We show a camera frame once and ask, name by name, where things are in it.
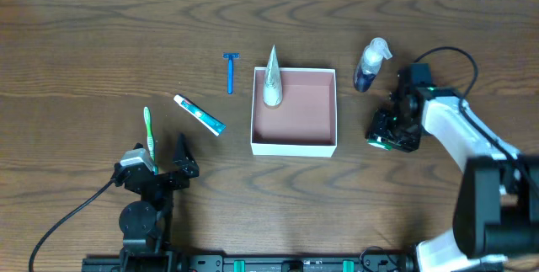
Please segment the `green white soap pack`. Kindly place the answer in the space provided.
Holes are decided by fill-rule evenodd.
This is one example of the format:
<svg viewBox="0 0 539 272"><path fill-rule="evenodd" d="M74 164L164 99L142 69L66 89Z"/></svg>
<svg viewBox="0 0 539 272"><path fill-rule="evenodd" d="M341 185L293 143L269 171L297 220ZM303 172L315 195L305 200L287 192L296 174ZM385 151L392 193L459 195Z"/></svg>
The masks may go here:
<svg viewBox="0 0 539 272"><path fill-rule="evenodd" d="M380 137L377 138L369 138L367 140L367 143L373 147L381 148L386 151L392 150L392 145L385 143Z"/></svg>

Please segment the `clear spray bottle blue liquid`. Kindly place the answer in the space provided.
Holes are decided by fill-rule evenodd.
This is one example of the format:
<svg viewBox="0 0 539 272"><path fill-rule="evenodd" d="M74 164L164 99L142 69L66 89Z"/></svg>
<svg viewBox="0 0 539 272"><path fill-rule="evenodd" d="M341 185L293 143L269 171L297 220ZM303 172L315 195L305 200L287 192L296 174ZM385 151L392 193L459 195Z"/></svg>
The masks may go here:
<svg viewBox="0 0 539 272"><path fill-rule="evenodd" d="M359 92L366 92L372 85L382 62L392 58L387 42L381 38L374 38L364 49L360 61L355 69L354 86Z"/></svg>

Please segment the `white cream tube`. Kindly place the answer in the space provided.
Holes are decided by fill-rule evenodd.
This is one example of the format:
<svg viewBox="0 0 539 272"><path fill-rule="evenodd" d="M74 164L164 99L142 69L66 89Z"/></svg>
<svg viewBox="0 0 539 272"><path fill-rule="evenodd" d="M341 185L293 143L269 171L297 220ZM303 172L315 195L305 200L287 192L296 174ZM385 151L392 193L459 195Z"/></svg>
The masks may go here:
<svg viewBox="0 0 539 272"><path fill-rule="evenodd" d="M269 60L264 73L263 101L270 108L277 108L283 99L283 88L280 77L280 67L275 45L269 55Z"/></svg>

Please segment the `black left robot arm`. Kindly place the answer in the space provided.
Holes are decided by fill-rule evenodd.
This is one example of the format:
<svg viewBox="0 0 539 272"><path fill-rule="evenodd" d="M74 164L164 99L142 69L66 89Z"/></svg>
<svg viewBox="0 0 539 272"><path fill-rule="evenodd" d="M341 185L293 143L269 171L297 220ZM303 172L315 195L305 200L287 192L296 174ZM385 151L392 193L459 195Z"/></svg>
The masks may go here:
<svg viewBox="0 0 539 272"><path fill-rule="evenodd" d="M147 149L138 144L115 164L111 177L117 187L140 196L120 213L123 232L120 251L121 271L187 271L189 260L170 242L173 194L189 188L189 181L200 169L190 153L184 134L180 134L173 154L175 171L154 173L156 164Z"/></svg>

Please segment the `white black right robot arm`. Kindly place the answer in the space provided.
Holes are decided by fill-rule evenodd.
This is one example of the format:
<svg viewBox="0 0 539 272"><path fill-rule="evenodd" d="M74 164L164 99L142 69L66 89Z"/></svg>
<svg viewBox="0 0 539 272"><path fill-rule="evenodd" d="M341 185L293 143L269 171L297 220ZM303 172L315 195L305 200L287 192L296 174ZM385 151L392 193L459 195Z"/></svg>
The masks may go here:
<svg viewBox="0 0 539 272"><path fill-rule="evenodd" d="M413 152L431 135L463 172L451 229L414 246L401 271L501 271L504 261L538 251L538 158L499 139L430 68L398 73L392 107L379 109L367 141Z"/></svg>

